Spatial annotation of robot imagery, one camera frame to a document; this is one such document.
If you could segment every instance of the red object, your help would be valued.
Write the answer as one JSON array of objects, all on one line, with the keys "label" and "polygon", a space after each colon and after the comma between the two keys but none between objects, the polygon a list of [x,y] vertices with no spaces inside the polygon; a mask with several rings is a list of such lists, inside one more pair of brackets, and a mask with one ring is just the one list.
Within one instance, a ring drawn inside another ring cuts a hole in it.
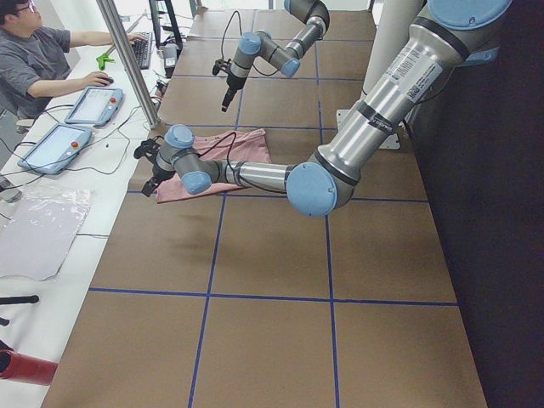
[{"label": "red object", "polygon": [[49,385],[57,363],[41,360],[11,350],[0,351],[0,378],[20,383]]}]

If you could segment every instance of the man's hand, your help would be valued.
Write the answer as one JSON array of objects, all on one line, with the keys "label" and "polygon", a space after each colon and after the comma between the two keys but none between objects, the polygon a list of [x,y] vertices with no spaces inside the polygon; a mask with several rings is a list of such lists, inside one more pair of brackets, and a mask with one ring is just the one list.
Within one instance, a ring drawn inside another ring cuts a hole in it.
[{"label": "man's hand", "polygon": [[81,81],[83,88],[85,87],[106,87],[110,85],[108,74],[103,71],[95,71],[84,76]]},{"label": "man's hand", "polygon": [[136,41],[147,41],[147,38],[141,34],[127,34],[128,42],[133,45]]}]

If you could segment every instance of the pink cloth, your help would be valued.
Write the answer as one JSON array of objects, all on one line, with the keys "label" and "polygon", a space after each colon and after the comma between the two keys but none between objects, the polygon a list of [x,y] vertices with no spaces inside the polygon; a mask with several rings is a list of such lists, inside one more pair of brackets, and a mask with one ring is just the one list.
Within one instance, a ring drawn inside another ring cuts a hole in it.
[{"label": "pink cloth", "polygon": [[[196,138],[193,147],[199,153],[203,153],[229,133],[232,132],[225,132],[211,138]],[[266,139],[264,137],[265,134],[266,132],[264,131],[264,129],[257,129],[250,133],[236,132],[236,141],[234,142],[232,150],[230,151],[229,159],[233,162],[246,161],[271,163],[269,149],[266,145]],[[206,153],[202,157],[202,160],[226,159],[233,138],[234,136],[226,138],[209,153]],[[191,195],[181,184],[181,180],[176,174],[168,181],[161,183],[156,191],[156,202],[162,203],[170,201],[188,200],[190,198],[210,196],[220,193],[222,191],[239,190],[241,188],[243,187],[233,184],[216,183],[212,184],[212,187],[200,194]]]}]

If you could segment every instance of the white table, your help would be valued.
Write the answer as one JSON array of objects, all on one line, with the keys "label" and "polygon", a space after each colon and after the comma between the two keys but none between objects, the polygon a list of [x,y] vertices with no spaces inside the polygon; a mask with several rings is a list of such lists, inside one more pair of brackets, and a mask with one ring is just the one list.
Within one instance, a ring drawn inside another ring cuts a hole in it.
[{"label": "white table", "polygon": [[[84,77],[90,71],[97,71],[95,58],[108,47],[86,47],[80,49],[82,59],[72,71],[70,77]],[[117,128],[129,116],[133,108],[139,105],[132,90],[121,59],[114,51],[111,57],[115,63],[108,63],[105,71],[115,79],[115,88],[124,91],[124,101],[116,116],[104,128],[96,130],[91,143],[103,138]],[[151,68],[142,71],[146,85],[151,90],[157,75],[164,75],[162,60],[154,54]],[[48,107],[74,104],[81,93],[73,93],[53,99]],[[63,121],[68,110],[52,111],[52,115]],[[55,121],[48,115],[42,115],[26,135],[24,141],[38,141]],[[91,190],[93,203],[90,212],[79,231],[80,234],[108,235],[126,194],[128,180],[131,178],[137,161],[133,151],[140,141],[146,139],[149,125],[145,115],[138,109],[129,122],[122,127],[128,140],[119,133],[113,133],[108,139],[86,149],[72,162],[71,167],[96,167],[110,172],[116,168],[127,144],[127,154],[122,159],[119,169],[112,175],[104,175],[93,170],[81,172],[62,172],[57,176],[44,176],[36,184],[55,186],[68,190]],[[18,155],[23,155],[30,147],[19,147]],[[0,173],[9,174],[21,170],[17,166],[19,159],[12,156]],[[8,178],[16,185],[28,183],[36,178],[34,173],[18,173]],[[10,216],[17,203],[8,204],[0,201],[0,213]],[[21,277],[0,278],[0,297],[25,296],[37,294],[40,301],[36,304],[16,304],[0,306],[0,316],[10,319],[7,327],[0,327],[0,338],[21,354],[36,356],[45,360],[60,361],[68,342],[72,327],[82,306],[94,271],[105,248],[107,238],[79,235],[73,242],[59,273],[51,280],[34,281]],[[48,392],[48,387],[25,384],[9,380],[0,381],[2,406],[10,408],[39,407]]]}]

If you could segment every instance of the plastic bag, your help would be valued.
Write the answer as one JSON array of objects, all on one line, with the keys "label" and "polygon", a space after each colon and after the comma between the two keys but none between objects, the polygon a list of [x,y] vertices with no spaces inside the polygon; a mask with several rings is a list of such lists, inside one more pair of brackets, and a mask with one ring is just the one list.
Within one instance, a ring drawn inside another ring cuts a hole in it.
[{"label": "plastic bag", "polygon": [[57,275],[90,207],[88,190],[26,190],[0,233],[0,277]]}]

